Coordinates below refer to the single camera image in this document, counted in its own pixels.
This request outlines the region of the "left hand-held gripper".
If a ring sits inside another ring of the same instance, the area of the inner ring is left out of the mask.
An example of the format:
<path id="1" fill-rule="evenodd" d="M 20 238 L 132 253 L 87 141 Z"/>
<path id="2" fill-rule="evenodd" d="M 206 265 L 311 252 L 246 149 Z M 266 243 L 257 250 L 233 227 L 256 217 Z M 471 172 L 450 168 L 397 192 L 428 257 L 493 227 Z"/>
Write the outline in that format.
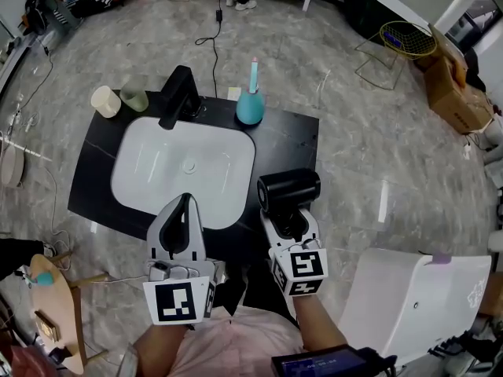
<path id="1" fill-rule="evenodd" d="M 216 286 L 222 281 L 222 261 L 205 259 L 203 226 L 195 198 L 183 193 L 156 216 L 147 232 L 152 258 L 143 283 L 154 324 L 198 324 L 211 317 Z"/>

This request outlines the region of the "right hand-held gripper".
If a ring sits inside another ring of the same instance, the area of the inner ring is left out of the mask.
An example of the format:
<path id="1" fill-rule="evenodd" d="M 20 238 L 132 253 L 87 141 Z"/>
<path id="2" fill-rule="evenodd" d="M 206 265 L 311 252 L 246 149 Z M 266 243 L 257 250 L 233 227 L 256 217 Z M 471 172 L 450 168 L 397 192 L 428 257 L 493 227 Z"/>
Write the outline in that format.
<path id="1" fill-rule="evenodd" d="M 316 295 L 328 277 L 326 249 L 320 245 L 318 222 L 306 208 L 299 208 L 294 221 L 294 240 L 283 238 L 269 215 L 260 211 L 260 219 L 270 244 L 271 272 L 284 296 Z"/>

